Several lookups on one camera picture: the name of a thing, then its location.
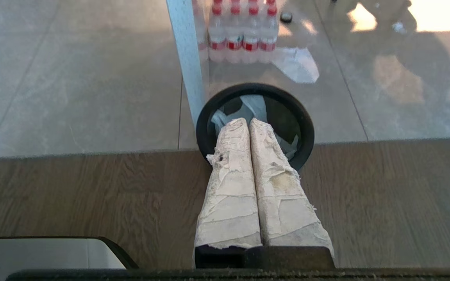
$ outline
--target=grout line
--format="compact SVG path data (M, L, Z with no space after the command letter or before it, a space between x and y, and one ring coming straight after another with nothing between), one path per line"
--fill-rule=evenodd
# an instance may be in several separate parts
M343 82L345 82L346 90L348 91L348 94L350 95L350 100L352 100L352 104L354 105L355 112L357 113L357 117L359 117L359 121L361 123L362 130L364 131L364 135L366 135L366 139L367 139L367 141L369 141L368 133L366 132L366 128L364 127L364 123L362 122L362 118L361 118L361 115L359 114L359 110L357 109L357 106L355 105L355 101L354 101L354 97L352 96L352 92L350 91L350 88L348 87L348 82L346 81L345 74L343 73L343 68L341 67L338 56L336 55L336 52L334 51L334 47L332 46L331 37L329 36L327 29L325 28L325 23L322 20L322 15L320 14L320 11L317 7L317 4L315 4L315 2L314 2L314 5L316 5L316 10L317 10L317 14L319 15L319 18L320 18L320 23L322 24L322 27L324 29L325 35L327 37L327 41L329 42L329 46L331 46L332 53L334 55L334 58L336 59L336 63L338 64L338 68L341 73L341 77L343 77Z
M27 65L27 68L26 68L25 71L23 72L23 75L22 75L22 78L20 79L20 82L19 82L18 85L16 86L15 93L14 93L13 96L11 97L11 100L10 100L10 102L9 102L9 104L8 104L8 107L7 107L6 110L5 110L5 114L3 114L3 117L1 118L1 121L0 121L0 129L1 129L1 126L2 126L3 122L4 122L5 119L6 119L6 116L8 115L8 112L9 112L9 109L10 109L11 105L12 105L13 102L15 101L15 98L16 98L18 92L20 91L20 88L21 88L22 85L23 85L23 82L24 82L24 80L25 80L25 77L27 77L27 74L29 74L29 71L30 71L31 66L34 64L34 60L36 59L36 57L37 57L37 55L38 55L38 52L39 52L39 50L41 49L41 45L43 45L43 42L45 41L46 36L47 36L48 33L50 32L50 27L52 27L52 23L53 23L53 21L55 20L55 18L57 17L57 14L58 14L58 12L59 12L60 4L61 4L61 2L59 2L59 3L57 4L57 8L55 8L55 13L53 14L52 18L50 19L50 22L48 23L48 26L46 27L45 32L43 33L43 35L42 35L41 38L39 39L39 42L37 43L36 49L34 50L34 53L32 54L32 58L30 59L29 65Z
M177 149L180 149L180 128L182 127L182 98L184 96L184 77L182 75L182 81L180 82L180 114L178 118L178 144Z

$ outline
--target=tile floor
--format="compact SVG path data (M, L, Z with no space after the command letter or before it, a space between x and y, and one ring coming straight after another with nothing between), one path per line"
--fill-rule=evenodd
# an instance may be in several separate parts
M210 63L212 93L286 89L317 142L450 137L450 2L278 2L278 45L307 47L317 82ZM0 0L0 157L194 149L182 85L163 0Z

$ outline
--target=wooden floor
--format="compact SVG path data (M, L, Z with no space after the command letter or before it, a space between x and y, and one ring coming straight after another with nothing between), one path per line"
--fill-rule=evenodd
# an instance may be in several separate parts
M104 236L190 268L210 173L198 151L0 160L0 236ZM450 267L450 139L316 146L300 175L338 267Z

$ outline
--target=red bottle cap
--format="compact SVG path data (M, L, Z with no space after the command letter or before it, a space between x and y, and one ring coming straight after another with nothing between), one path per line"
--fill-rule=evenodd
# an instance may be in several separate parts
M231 13L231 14L240 14L240 13L241 13L241 6L239 6L239 5L233 5L233 6L230 8L230 13Z
M213 7L211 8L211 11L213 12L213 14L219 16L219 15L221 15L221 6L213 5Z
M266 10L266 13L269 16L275 16L277 14L277 7L275 7L275 6L268 7L268 10Z
M255 14L258 14L258 5L254 5L250 7L250 15L254 16Z

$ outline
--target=white label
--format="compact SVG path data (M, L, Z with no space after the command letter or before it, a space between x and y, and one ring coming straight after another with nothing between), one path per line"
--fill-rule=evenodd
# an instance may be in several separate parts
M228 40L229 42L236 42L236 43L239 43L239 42L241 42L241 41L243 40L243 37L242 37L242 36L228 37L227 40Z
M223 43L225 41L225 37L210 37L209 41L212 43Z
M258 43L258 38L244 36L244 42L246 42L247 44L256 44Z
M265 44L273 44L273 43L277 42L277 37L274 37L274 38L262 38L260 41L262 43L265 43Z

